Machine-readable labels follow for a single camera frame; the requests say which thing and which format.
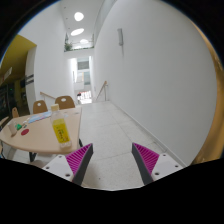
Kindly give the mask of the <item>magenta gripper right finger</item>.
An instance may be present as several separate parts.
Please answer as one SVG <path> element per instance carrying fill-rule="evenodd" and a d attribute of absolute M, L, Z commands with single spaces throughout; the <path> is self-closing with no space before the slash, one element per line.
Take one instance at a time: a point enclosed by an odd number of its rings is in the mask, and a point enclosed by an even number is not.
<path fill-rule="evenodd" d="M 137 143 L 132 144 L 132 154 L 145 185 L 182 169 L 167 153 L 158 154 Z"/>

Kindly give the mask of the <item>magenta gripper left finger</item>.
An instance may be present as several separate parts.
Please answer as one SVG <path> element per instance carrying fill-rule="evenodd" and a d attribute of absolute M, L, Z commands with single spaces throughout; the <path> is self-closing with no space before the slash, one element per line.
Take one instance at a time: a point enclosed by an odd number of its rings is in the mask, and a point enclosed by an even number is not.
<path fill-rule="evenodd" d="M 43 170 L 81 186 L 92 155 L 93 144 L 88 144 L 66 156 L 56 156 Z"/>

